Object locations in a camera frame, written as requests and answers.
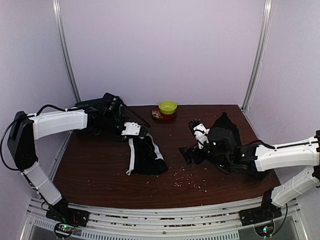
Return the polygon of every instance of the purple-white wall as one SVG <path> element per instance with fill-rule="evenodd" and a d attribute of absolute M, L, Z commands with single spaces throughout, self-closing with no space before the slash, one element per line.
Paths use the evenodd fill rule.
<path fill-rule="evenodd" d="M 74 104 L 51 0 L 0 0 L 0 89 L 1 135 L 17 111 Z M 47 173 L 65 137 L 37 141 L 39 162 Z M 6 144 L 3 153 L 14 167 Z M 24 177 L 0 163 L 0 239 L 18 239 L 32 194 Z"/>
<path fill-rule="evenodd" d="M 61 12 L 83 100 L 243 103 L 264 0 L 68 0 Z"/>
<path fill-rule="evenodd" d="M 259 137 L 271 144 L 314 136 L 320 130 L 320 1 L 276 0 L 267 49 L 249 108 Z M 282 183 L 304 167 L 282 168 Z M 298 198 L 310 229 L 319 239 L 320 191 Z"/>

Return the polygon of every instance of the green bowl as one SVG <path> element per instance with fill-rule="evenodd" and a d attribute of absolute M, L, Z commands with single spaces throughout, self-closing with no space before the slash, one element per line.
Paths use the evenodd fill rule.
<path fill-rule="evenodd" d="M 174 101 L 162 101 L 158 106 L 161 113 L 171 115 L 175 113 L 178 105 Z"/>

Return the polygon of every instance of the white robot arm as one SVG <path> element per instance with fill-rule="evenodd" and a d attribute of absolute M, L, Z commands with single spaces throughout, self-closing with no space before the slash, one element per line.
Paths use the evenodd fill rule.
<path fill-rule="evenodd" d="M 49 206 L 47 218 L 85 227 L 89 213 L 68 207 L 68 201 L 39 164 L 34 141 L 71 130 L 94 131 L 97 129 L 114 133 L 115 140 L 118 142 L 127 142 L 133 137 L 145 137 L 148 131 L 144 126 L 129 122 L 128 117 L 120 117 L 119 109 L 122 104 L 124 103 L 119 97 L 106 93 L 95 106 L 84 104 L 81 107 L 41 113 L 45 107 L 58 109 L 58 107 L 46 105 L 37 113 L 26 114 L 20 111 L 15 115 L 10 125 L 12 127 L 7 145 L 17 169 L 8 167 L 4 161 L 3 163 L 11 170 L 20 171 L 31 187 L 44 198 Z"/>
<path fill-rule="evenodd" d="M 229 120 L 226 115 L 223 117 L 224 122 Z M 320 131 L 316 131 L 315 137 L 297 142 L 269 145 L 256 141 L 255 144 L 241 145 L 236 141 L 239 132 L 233 126 L 230 129 L 214 126 L 207 129 L 198 120 L 189 123 L 197 145 L 179 148 L 187 164 L 200 164 L 208 160 L 227 174 L 248 174 L 259 180 L 273 169 L 307 166 L 288 182 L 266 191 L 260 207 L 240 211 L 243 226 L 280 217 L 281 207 L 320 186 Z"/>
<path fill-rule="evenodd" d="M 314 187 L 320 186 L 319 173 L 319 141 L 315 137 L 306 140 L 273 145 L 274 149 L 259 145 L 256 148 L 254 161 L 258 172 L 290 166 L 307 166 L 292 179 L 277 186 L 271 194 L 271 203 L 283 207 L 290 200 L 302 195 Z"/>

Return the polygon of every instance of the red plate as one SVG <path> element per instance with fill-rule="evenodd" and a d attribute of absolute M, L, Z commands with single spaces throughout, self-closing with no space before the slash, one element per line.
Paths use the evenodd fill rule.
<path fill-rule="evenodd" d="M 158 119 L 158 120 L 163 120 L 163 121 L 166 121 L 166 120 L 170 120 L 170 119 L 174 119 L 177 114 L 176 113 L 173 113 L 173 114 L 170 114 L 170 115 L 165 115 L 163 114 L 159 107 L 156 106 L 153 110 L 152 110 L 152 117 L 154 117 L 155 119 Z"/>

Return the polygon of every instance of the brown tabletop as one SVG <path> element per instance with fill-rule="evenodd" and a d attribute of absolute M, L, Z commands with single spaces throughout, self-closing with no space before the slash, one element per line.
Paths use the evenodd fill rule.
<path fill-rule="evenodd" d="M 238 126 L 242 144 L 256 140 L 237 105 L 181 105 L 177 118 L 168 122 L 151 117 L 154 106 L 133 109 L 151 124 L 149 132 L 159 146 L 169 170 L 161 175 L 126 175 L 130 148 L 114 142 L 107 132 L 100 135 L 72 134 L 58 167 L 54 184 L 70 203 L 95 207 L 151 209 L 221 204 L 262 196 L 279 180 L 272 171 L 263 181 L 247 175 L 225 175 L 205 161 L 186 165 L 178 147 L 196 143 L 188 128 L 201 119 L 207 128 L 227 112 Z M 136 117 L 133 121 L 141 123 Z"/>

